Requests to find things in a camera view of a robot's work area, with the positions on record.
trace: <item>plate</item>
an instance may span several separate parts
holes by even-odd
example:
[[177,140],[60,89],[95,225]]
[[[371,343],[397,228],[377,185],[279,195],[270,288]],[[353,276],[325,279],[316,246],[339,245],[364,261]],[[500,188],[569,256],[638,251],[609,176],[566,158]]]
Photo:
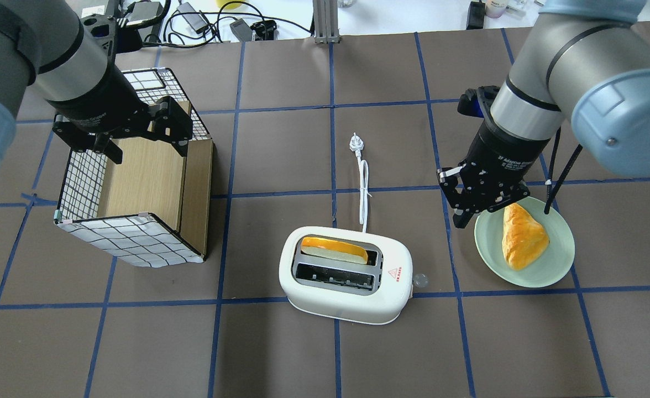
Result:
[[517,202],[548,234],[548,247],[539,259],[522,270],[512,270],[502,254],[504,210],[482,212],[475,222],[477,252],[487,267],[507,282],[522,287],[546,287],[560,281],[570,270],[575,257],[575,241],[562,215],[553,207],[544,214],[545,203],[534,197]]

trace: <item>white cable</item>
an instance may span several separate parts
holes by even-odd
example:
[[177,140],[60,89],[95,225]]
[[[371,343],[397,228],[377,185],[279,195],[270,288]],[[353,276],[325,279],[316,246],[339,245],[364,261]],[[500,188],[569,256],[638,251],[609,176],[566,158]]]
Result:
[[357,136],[357,133],[354,133],[350,139],[350,150],[357,156],[357,166],[360,170],[360,224],[362,225],[362,232],[367,232],[369,197],[371,195],[369,193],[369,164],[362,159],[362,149],[364,148],[364,141]]

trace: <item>yellow object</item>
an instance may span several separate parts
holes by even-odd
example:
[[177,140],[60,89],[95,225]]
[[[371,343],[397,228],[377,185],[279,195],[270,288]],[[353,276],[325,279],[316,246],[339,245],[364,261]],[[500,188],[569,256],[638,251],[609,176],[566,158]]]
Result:
[[356,264],[367,264],[369,260],[369,255],[363,247],[333,239],[304,237],[300,250],[305,254]]
[[[231,0],[216,0],[216,2],[217,2],[217,7],[221,8],[226,3],[231,2]],[[234,4],[230,4],[230,5],[226,6],[224,9],[225,10],[234,10],[235,8],[239,8],[240,6],[241,6],[240,3],[234,3]]]
[[513,270],[525,269],[548,247],[544,227],[524,207],[513,203],[504,209],[502,253]]

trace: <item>wooden board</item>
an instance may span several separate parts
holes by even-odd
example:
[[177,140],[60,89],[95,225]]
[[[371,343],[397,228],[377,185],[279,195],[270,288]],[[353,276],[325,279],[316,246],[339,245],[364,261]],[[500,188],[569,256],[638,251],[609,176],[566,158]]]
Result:
[[106,164],[98,216],[151,212],[172,229],[180,227],[185,158],[168,143],[145,138],[116,141],[123,162]]
[[207,254],[212,149],[212,139],[190,141],[185,167],[180,236],[202,254]]

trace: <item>golden brown pastry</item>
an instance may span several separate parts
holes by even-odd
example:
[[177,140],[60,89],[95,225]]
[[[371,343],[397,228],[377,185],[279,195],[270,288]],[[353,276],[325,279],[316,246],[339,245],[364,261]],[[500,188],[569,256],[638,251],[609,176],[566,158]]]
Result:
[[524,207],[513,203],[504,209],[502,254],[509,267],[522,270],[534,262],[548,247],[544,227]]

